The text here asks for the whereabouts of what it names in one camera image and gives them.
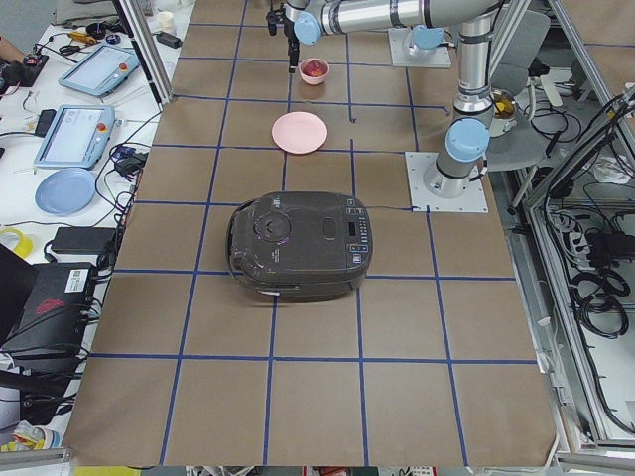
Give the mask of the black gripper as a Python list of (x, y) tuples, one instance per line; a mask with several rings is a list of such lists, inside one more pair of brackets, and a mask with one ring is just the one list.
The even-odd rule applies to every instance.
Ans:
[(266, 14), (269, 35), (271, 37), (276, 36), (278, 27), (281, 26), (283, 28), (284, 35), (288, 40), (289, 73), (295, 73), (299, 65), (300, 45), (294, 28), (296, 19), (299, 17), (300, 13), (300, 0), (285, 0), (278, 7), (276, 7), (274, 2), (271, 1), (269, 11)]

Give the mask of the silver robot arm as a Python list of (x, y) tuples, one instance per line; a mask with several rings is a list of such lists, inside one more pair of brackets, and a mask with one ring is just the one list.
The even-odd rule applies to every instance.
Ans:
[(445, 46), (445, 29), (457, 26), (452, 39), (458, 60), (457, 95), (444, 149), (423, 175), (426, 189), (441, 198), (457, 198), (480, 179), (471, 175), (489, 146), (494, 117), (490, 59), (500, 1), (285, 1), (269, 7), (271, 36), (282, 28), (288, 42), (289, 72), (299, 67), (301, 45), (324, 36), (358, 31), (403, 31), (402, 50), (410, 57)]

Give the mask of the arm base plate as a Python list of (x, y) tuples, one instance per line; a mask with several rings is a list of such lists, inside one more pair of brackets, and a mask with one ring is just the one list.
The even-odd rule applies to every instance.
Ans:
[(393, 28), (388, 31), (392, 66), (442, 68), (451, 67), (443, 29)]
[(447, 178), (437, 168), (438, 153), (407, 152), (406, 172), (411, 207), (421, 212), (487, 213), (480, 170), (467, 178)]

